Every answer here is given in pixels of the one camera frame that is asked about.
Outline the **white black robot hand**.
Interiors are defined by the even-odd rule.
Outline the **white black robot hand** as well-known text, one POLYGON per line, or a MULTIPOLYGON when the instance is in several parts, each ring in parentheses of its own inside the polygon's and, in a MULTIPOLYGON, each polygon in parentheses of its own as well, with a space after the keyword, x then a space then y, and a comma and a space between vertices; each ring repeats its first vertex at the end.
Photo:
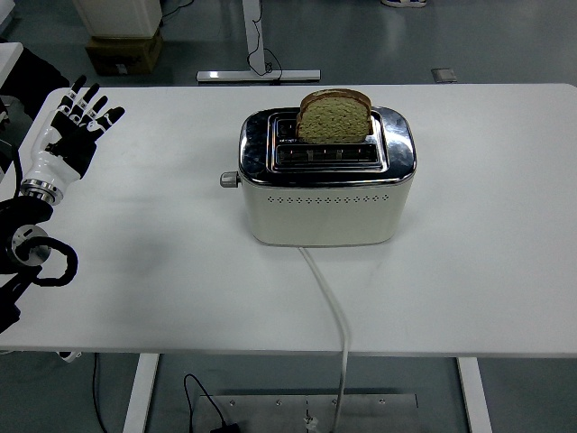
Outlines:
POLYGON ((50 112, 32 147, 33 164, 25 180, 64 189, 82 179, 96 153, 96 142, 124 115, 121 106, 102 113, 107 97, 95 100, 100 86, 84 88, 86 81, 80 76, 50 112))

